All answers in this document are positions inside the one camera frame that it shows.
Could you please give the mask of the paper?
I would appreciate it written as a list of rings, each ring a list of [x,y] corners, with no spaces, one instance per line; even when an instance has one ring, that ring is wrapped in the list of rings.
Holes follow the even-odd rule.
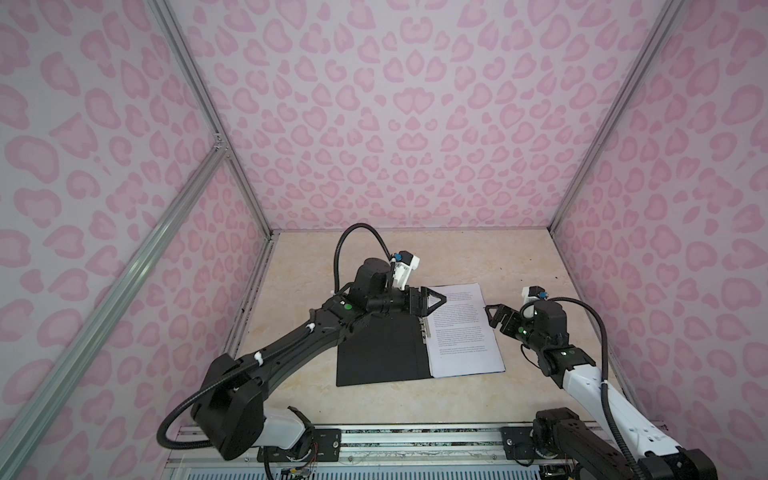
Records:
[[[446,297],[427,321],[432,378],[503,373],[505,365],[489,326],[480,285],[433,287]]]

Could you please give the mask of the black file folder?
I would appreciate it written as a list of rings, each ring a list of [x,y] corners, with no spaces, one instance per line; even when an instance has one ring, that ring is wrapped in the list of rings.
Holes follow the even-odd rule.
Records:
[[[390,312],[390,292],[351,287],[345,294],[368,316],[338,346],[336,385],[359,386],[429,378],[427,347],[419,315]]]

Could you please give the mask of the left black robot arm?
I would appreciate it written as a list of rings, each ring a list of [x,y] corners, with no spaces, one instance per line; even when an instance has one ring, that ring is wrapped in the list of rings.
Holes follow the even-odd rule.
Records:
[[[280,449],[304,459],[314,443],[315,427],[295,407],[270,411],[265,402],[292,374],[321,353],[353,338],[374,320],[397,314],[425,318],[446,304],[445,295],[428,287],[397,285],[390,263],[367,259],[353,281],[332,294],[295,330],[238,359],[216,358],[190,413],[213,448],[233,460],[253,447]]]

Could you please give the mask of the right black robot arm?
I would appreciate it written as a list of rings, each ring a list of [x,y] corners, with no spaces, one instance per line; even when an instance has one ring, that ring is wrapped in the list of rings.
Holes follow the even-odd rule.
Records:
[[[601,353],[592,359],[573,345],[565,304],[583,308],[598,326]],[[609,434],[604,440],[568,408],[540,410],[531,431],[541,457],[566,456],[574,476],[594,479],[715,479],[714,462],[700,449],[686,449],[646,418],[609,380],[608,340],[597,311],[570,297],[531,297],[520,309],[484,308],[493,328],[533,352],[539,371],[574,399]]]

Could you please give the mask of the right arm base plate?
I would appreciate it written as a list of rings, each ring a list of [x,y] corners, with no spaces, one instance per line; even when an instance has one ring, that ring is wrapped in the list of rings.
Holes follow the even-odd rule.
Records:
[[[519,465],[531,466],[537,461],[559,458],[557,453],[536,446],[531,427],[502,427],[500,435],[506,459]]]

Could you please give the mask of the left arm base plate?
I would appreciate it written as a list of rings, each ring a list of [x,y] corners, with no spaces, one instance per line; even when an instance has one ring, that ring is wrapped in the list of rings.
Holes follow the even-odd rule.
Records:
[[[337,462],[340,457],[342,430],[315,428],[305,432],[291,449],[267,448],[270,463]]]

